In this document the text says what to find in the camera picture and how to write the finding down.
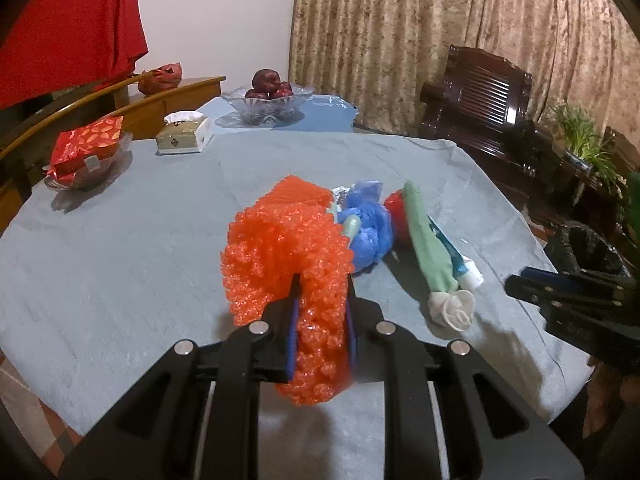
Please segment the person's right hand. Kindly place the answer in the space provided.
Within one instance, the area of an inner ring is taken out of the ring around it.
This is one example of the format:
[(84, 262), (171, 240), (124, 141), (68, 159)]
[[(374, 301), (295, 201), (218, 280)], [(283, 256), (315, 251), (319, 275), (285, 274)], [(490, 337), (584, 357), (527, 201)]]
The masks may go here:
[(594, 356), (590, 356), (588, 365), (593, 367), (593, 372), (587, 387), (588, 399), (582, 425), (584, 439), (605, 427), (617, 402), (635, 408), (639, 406), (638, 376), (624, 376)]

